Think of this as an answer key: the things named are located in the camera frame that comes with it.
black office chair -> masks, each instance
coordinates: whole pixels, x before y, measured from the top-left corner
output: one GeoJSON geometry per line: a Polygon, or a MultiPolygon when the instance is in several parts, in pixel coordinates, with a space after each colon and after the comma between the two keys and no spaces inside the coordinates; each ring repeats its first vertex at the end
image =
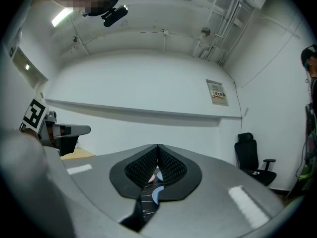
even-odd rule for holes
{"type": "Polygon", "coordinates": [[[251,133],[239,134],[238,139],[239,142],[234,145],[234,149],[240,162],[240,169],[268,186],[276,177],[276,173],[268,171],[268,167],[271,162],[276,160],[264,160],[266,162],[265,170],[258,170],[257,142],[253,139],[253,135],[251,133]]]}

fluorescent light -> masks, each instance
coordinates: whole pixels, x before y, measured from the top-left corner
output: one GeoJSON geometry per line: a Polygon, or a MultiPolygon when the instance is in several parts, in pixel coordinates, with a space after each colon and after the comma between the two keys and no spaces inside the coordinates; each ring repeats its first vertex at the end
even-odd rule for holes
{"type": "Polygon", "coordinates": [[[53,20],[52,24],[54,27],[56,27],[67,15],[69,15],[73,9],[65,8],[62,10],[53,20]]]}

pink object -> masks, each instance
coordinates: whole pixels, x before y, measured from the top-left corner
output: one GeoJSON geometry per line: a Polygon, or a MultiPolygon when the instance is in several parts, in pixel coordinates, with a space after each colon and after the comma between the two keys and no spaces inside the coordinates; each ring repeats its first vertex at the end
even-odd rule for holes
{"type": "Polygon", "coordinates": [[[149,182],[148,182],[148,183],[153,182],[153,181],[154,181],[154,179],[155,179],[155,175],[152,175],[152,177],[151,177],[151,179],[149,180],[149,182]]]}

white tape strip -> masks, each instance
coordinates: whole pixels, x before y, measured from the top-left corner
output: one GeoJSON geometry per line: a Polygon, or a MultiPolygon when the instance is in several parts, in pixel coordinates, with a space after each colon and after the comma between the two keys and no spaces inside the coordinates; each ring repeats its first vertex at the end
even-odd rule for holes
{"type": "Polygon", "coordinates": [[[90,169],[93,169],[93,167],[90,164],[87,164],[87,165],[84,165],[84,166],[67,169],[67,172],[70,175],[73,175],[73,174],[81,173],[81,172],[84,172],[84,171],[87,171],[87,170],[90,170],[90,169]]]}
{"type": "Polygon", "coordinates": [[[257,229],[269,221],[268,216],[247,195],[242,186],[231,188],[229,195],[253,229],[257,229]]]}

